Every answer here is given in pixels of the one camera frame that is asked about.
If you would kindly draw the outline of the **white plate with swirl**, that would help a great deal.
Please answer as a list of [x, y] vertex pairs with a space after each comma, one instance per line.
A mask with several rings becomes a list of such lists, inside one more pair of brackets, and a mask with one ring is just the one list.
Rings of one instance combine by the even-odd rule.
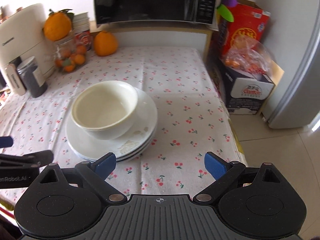
[[[137, 106], [137, 118], [133, 126], [125, 134], [131, 134], [134, 131], [156, 131], [158, 121], [157, 107], [152, 98], [148, 94], [146, 94], [146, 92], [138, 88], [136, 89], [136, 91], [139, 96], [139, 103]], [[84, 133], [84, 135], [89, 136], [85, 131], [83, 131], [81, 128], [76, 126], [76, 124], [73, 123], [71, 117], [68, 117], [67, 119], [65, 130], [66, 138], [68, 134], [75, 136], [76, 138], [80, 135], [80, 133]]]

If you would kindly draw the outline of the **large cream bowl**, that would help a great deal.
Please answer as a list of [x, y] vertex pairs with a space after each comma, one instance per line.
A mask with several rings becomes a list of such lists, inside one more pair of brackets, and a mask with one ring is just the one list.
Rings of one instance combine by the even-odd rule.
[[138, 92], [132, 85], [123, 81], [104, 81], [79, 94], [72, 105], [71, 119], [89, 136], [112, 140], [133, 126], [138, 103]]

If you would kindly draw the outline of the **cherry print tablecloth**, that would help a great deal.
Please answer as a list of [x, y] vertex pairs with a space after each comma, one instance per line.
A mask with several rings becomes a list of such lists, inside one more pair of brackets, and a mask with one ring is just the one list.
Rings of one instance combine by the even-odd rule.
[[244, 162], [229, 114], [198, 52], [191, 48], [122, 48], [108, 57], [89, 55], [70, 74], [55, 73], [39, 98], [12, 95], [1, 109], [1, 135], [14, 140], [2, 153], [51, 150], [61, 167], [80, 158], [69, 146], [66, 121], [73, 100], [86, 88], [120, 80], [146, 92], [158, 109], [157, 131], [138, 157], [118, 163], [107, 181], [125, 195], [191, 196], [213, 182], [204, 167], [210, 151]]

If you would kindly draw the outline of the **jar of dark contents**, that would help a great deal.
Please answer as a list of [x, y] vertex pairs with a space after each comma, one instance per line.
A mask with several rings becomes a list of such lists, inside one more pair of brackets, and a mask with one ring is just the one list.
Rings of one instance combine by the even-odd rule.
[[48, 85], [35, 56], [31, 56], [20, 63], [17, 72], [33, 98], [38, 98], [45, 93]]

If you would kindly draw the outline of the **white black carton box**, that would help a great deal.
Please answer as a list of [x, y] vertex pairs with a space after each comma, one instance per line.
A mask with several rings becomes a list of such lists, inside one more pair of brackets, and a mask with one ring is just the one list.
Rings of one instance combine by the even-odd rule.
[[212, 79], [228, 112], [255, 115], [279, 85], [284, 71], [271, 62], [271, 74], [250, 74], [226, 67], [220, 59], [212, 62]]

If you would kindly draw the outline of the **cream Changhong air fryer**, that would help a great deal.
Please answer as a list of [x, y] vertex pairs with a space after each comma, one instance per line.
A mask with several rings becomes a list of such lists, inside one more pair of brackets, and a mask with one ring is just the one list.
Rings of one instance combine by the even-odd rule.
[[54, 45], [45, 38], [42, 30], [45, 21], [44, 7], [37, 3], [1, 23], [1, 74], [10, 90], [18, 95], [23, 95], [25, 91], [17, 87], [21, 84], [18, 73], [8, 68], [11, 64], [18, 66], [16, 59], [24, 61], [34, 56], [45, 79], [55, 70]]

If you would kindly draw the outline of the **glass jar of tangerines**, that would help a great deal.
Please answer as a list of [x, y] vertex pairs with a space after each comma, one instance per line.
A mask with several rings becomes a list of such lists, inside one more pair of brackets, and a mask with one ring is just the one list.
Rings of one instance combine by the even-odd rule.
[[54, 63], [61, 73], [71, 73], [87, 61], [87, 48], [71, 31], [66, 37], [55, 41]]

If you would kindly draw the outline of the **plastic bag of fruit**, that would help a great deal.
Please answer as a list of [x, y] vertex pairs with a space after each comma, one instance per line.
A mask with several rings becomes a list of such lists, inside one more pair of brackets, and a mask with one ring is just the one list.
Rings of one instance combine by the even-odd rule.
[[250, 74], [271, 74], [271, 55], [259, 41], [249, 36], [236, 37], [222, 56], [222, 62], [226, 67]]

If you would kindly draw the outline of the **large orange on table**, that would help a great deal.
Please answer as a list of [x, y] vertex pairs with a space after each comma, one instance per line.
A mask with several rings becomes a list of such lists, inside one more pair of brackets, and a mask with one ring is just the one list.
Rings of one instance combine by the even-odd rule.
[[94, 38], [93, 48], [98, 56], [112, 55], [118, 49], [118, 41], [111, 32], [101, 31]]

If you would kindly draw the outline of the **stack of paper cups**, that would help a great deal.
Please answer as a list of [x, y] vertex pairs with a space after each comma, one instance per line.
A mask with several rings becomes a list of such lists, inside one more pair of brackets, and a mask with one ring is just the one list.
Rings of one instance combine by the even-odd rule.
[[73, 17], [73, 33], [77, 45], [83, 45], [87, 51], [92, 48], [88, 12], [76, 14]]

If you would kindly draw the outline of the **wooden microwave stand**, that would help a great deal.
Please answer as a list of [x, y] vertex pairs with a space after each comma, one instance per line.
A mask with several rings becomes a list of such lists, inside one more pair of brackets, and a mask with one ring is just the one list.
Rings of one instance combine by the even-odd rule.
[[89, 23], [95, 37], [100, 31], [110, 31], [119, 47], [185, 47], [198, 50], [206, 61], [213, 31], [203, 24], [185, 22], [146, 21], [97, 25]]

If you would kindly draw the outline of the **red cardboard box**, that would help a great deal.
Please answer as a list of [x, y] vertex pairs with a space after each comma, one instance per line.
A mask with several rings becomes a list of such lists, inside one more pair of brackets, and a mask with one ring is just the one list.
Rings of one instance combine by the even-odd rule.
[[238, 36], [245, 35], [260, 41], [271, 13], [261, 9], [255, 2], [237, 0], [235, 7], [229, 8], [234, 22], [219, 19], [219, 53], [226, 54]]

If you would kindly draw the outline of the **grey refrigerator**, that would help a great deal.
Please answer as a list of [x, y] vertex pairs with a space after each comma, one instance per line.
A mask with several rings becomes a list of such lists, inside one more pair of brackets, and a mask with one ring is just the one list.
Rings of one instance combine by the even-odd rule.
[[263, 109], [270, 128], [299, 128], [319, 113], [319, 0], [256, 0], [271, 14], [263, 44], [284, 71]]

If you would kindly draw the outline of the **purple green plush toy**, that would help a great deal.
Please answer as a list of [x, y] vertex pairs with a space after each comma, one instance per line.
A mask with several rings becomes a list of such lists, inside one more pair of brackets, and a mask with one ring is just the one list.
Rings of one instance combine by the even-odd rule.
[[220, 0], [219, 5], [216, 7], [217, 13], [227, 22], [234, 22], [234, 16], [230, 8], [236, 7], [237, 4], [237, 0]]

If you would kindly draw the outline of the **black microwave oven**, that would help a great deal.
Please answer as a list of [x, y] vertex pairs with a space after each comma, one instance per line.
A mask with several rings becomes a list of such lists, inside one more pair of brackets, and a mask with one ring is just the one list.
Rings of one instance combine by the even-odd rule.
[[97, 24], [178, 21], [212, 24], [216, 0], [94, 0]]

